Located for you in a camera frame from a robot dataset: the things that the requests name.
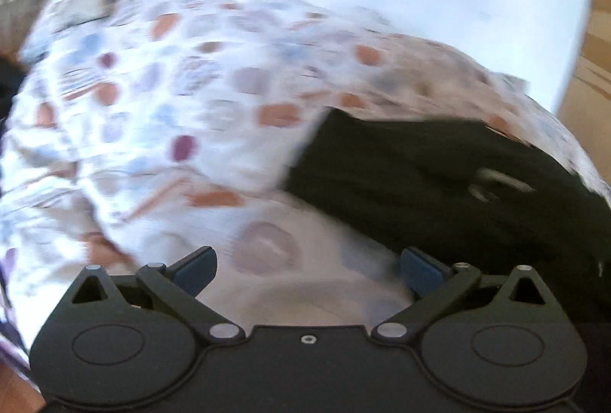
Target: polka dot blanket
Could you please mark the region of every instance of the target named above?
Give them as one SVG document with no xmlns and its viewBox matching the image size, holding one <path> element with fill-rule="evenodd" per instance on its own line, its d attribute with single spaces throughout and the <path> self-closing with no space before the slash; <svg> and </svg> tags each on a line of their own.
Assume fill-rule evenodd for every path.
<svg viewBox="0 0 611 413">
<path fill-rule="evenodd" d="M 112 0 L 49 29 L 69 1 L 24 47 L 39 56 L 3 142 L 0 344 L 24 365 L 84 265 L 128 273 L 202 245 L 219 268 L 199 299 L 246 329 L 371 327 L 409 305 L 390 251 L 278 189 L 329 107 L 481 119 L 609 196 L 522 81 L 447 45 L 301 0 Z"/>
</svg>

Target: maroon dot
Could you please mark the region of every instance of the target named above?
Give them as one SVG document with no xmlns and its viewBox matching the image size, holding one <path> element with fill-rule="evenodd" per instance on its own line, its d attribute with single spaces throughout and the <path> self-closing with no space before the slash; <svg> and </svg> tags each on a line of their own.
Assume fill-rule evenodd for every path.
<svg viewBox="0 0 611 413">
<path fill-rule="evenodd" d="M 196 141 L 190 135 L 176 137 L 172 146 L 172 159 L 176 162 L 188 160 L 194 153 Z"/>
<path fill-rule="evenodd" d="M 117 63 L 117 57 L 113 53 L 106 53 L 100 57 L 100 65 L 104 68 L 112 68 Z"/>
</svg>

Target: screw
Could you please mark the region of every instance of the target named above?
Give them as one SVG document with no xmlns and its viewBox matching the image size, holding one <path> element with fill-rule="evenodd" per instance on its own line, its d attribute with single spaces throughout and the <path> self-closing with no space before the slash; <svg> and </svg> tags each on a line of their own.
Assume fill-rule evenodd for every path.
<svg viewBox="0 0 611 413">
<path fill-rule="evenodd" d="M 378 334 L 386 339 L 401 339 L 407 334 L 407 327 L 400 323 L 383 323 L 378 327 Z"/>
<path fill-rule="evenodd" d="M 233 339 L 239 336 L 239 330 L 233 323 L 219 323 L 210 328 L 210 335 L 216 339 Z"/>
<path fill-rule="evenodd" d="M 315 335 L 305 335 L 301 338 L 303 344 L 316 344 L 317 341 L 318 339 L 316 339 Z"/>
</svg>

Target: wooden floor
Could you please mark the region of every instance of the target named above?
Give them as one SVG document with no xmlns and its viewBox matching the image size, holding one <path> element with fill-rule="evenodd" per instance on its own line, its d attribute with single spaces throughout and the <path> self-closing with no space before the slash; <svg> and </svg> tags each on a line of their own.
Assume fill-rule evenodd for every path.
<svg viewBox="0 0 611 413">
<path fill-rule="evenodd" d="M 582 55 L 558 117 L 611 182 L 611 0 L 592 0 Z"/>
<path fill-rule="evenodd" d="M 0 365 L 0 413 L 36 413 L 44 404 L 40 394 Z"/>
</svg>

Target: triangular cutout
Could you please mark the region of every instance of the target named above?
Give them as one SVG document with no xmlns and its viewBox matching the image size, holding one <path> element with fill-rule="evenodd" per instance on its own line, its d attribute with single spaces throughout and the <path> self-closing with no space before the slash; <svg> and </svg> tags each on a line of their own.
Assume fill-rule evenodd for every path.
<svg viewBox="0 0 611 413">
<path fill-rule="evenodd" d="M 92 303 L 108 299 L 97 277 L 87 277 L 72 299 L 72 304 Z"/>
<path fill-rule="evenodd" d="M 539 293 L 539 289 L 532 281 L 532 279 L 524 278 L 520 279 L 520 282 L 517 283 L 516 290 L 511 297 L 512 301 L 516 301 L 518 303 L 528 303 L 528 304 L 545 304 L 545 300 L 541 297 Z"/>
</svg>

